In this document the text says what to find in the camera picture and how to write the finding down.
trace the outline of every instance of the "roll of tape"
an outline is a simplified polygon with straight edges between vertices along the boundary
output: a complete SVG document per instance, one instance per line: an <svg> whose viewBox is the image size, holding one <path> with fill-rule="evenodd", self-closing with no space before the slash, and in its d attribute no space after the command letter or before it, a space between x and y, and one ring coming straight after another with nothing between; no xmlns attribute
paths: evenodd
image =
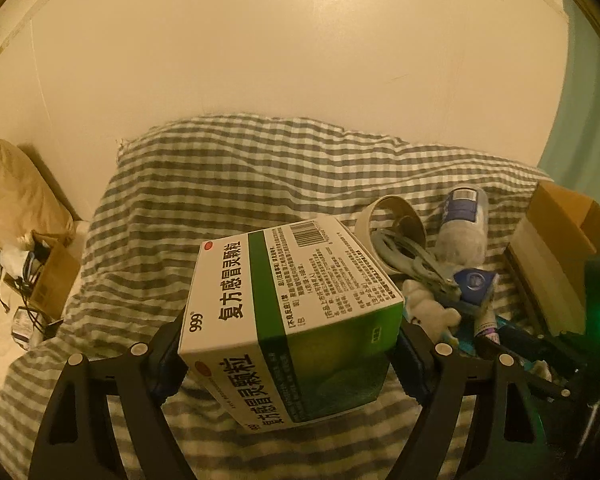
<svg viewBox="0 0 600 480"><path fill-rule="evenodd" d="M424 225L416 213L415 209L411 205L398 195L385 195L380 197L378 200L367 206L358 220L356 220L356 227L354 228L354 234L358 241L365 247L365 249L373 256L382 270L388 275L403 274L400 270L394 269L387 265L374 248L371 243L370 229L371 229L371 217L373 216L376 209L389 210L394 214L394 228L400 232L400 234L410 238L421 247L425 247L427 243L427 235L424 231Z"/></svg>

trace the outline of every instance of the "tan cushion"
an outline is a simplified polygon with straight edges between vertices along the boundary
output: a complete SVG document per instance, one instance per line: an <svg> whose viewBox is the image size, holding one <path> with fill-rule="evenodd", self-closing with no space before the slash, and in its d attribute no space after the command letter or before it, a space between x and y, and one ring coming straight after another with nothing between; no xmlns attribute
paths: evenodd
<svg viewBox="0 0 600 480"><path fill-rule="evenodd" d="M0 139L0 249L30 231L71 238L74 221L29 157Z"/></svg>

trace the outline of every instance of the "checkered cloth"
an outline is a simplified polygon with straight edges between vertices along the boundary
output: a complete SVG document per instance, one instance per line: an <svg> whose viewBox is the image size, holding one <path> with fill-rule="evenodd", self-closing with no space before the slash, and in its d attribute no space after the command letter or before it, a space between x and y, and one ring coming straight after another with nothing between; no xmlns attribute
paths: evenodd
<svg viewBox="0 0 600 480"><path fill-rule="evenodd" d="M11 365L0 392L0 461L25 479L36 433L67 358L119 355L149 341L183 309L204 240L315 217L353 227L362 209L399 194L419 212L429 244L455 184L490 199L488 264L502 273L500 314L518 297L498 255L525 211L539 170L462 148L416 145L308 119L207 116L154 128L120 149L118 170L91 224L83 284L58 336ZM130 479L143 478L118 402L114 431ZM200 479L384 478L420 412L390 370L376 402L291 430L247 434L193 378L163 406ZM458 420L441 478L456 469L471 399Z"/></svg>

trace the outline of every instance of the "green and white box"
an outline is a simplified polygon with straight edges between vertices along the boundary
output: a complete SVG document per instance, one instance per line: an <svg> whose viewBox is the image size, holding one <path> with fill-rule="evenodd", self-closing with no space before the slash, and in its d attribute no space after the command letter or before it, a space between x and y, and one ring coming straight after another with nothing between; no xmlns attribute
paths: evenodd
<svg viewBox="0 0 600 480"><path fill-rule="evenodd" d="M202 244L178 353L250 431L378 397L404 298L331 216Z"/></svg>

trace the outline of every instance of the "cardboard box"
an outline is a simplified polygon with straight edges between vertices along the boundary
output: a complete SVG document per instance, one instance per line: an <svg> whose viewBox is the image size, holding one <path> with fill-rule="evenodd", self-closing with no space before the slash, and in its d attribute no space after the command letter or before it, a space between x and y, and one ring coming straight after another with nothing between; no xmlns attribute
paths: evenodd
<svg viewBox="0 0 600 480"><path fill-rule="evenodd" d="M249 431L375 400L404 298L334 217L202 244L178 353Z"/></svg>
<svg viewBox="0 0 600 480"><path fill-rule="evenodd" d="M584 264L599 250L600 206L540 182L505 253L536 330L584 333Z"/></svg>
<svg viewBox="0 0 600 480"><path fill-rule="evenodd" d="M36 285L27 298L31 308L47 314L52 320L62 317L62 310L75 278L80 271L80 263L69 254L69 251L57 238L33 233L34 240L46 242L51 247L51 252L36 281ZM4 283L13 290L18 290L13 285L13 279L5 276Z"/></svg>

